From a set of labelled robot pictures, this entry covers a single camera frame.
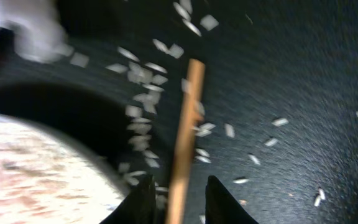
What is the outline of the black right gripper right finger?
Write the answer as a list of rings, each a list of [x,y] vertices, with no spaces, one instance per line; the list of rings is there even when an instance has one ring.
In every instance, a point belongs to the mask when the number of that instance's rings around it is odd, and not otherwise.
[[[205,188],[206,224],[258,224],[214,175]]]

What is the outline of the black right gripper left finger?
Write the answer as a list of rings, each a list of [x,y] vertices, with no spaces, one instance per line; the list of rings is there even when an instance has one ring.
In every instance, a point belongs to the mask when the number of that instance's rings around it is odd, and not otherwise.
[[[154,224],[155,214],[155,181],[148,174],[100,224]]]

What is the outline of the wooden chopstick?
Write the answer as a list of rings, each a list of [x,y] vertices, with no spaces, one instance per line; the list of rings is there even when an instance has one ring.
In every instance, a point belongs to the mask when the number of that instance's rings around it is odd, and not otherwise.
[[[203,116],[198,112],[198,103],[203,89],[204,71],[205,65],[202,62],[196,59],[189,61],[188,87],[183,94],[165,224],[182,224],[183,222],[195,143],[193,128],[197,122],[203,120]]]

